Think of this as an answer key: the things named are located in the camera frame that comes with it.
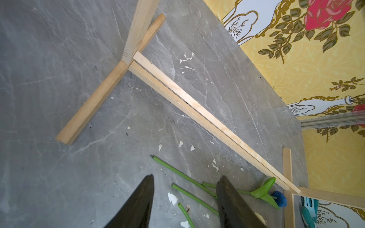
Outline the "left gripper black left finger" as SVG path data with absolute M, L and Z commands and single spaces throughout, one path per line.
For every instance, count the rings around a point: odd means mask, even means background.
M 106 228 L 147 228 L 155 190 L 154 176 L 147 175 Z

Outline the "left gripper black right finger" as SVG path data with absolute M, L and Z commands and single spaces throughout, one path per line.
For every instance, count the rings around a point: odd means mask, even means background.
M 265 228 L 250 206 L 226 176 L 216 185 L 220 225 L 222 228 Z

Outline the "pink artificial tulip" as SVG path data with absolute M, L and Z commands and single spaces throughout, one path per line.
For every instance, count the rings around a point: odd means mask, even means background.
M 211 196 L 213 196 L 214 198 L 217 198 L 217 195 L 215 193 L 213 193 L 212 191 L 208 190 L 206 187 L 204 187 L 202 184 L 200 184 L 198 181 L 194 180 L 193 178 L 187 176 L 186 174 L 184 174 L 183 172 L 179 171 L 178 169 L 176 169 L 175 167 L 173 167 L 172 165 L 168 164 L 167 162 L 161 160 L 160 158 L 158 158 L 155 155 L 150 155 L 151 158 L 158 162 L 159 164 L 161 164 L 162 166 L 164 166 L 165 168 L 171 170 L 172 172 L 174 172 L 175 174 L 183 177 L 185 180 L 191 182 L 192 184 L 196 185 L 197 187 L 201 188 L 202 190 L 204 190 L 205 192 L 207 192 L 208 194 L 210 194 Z

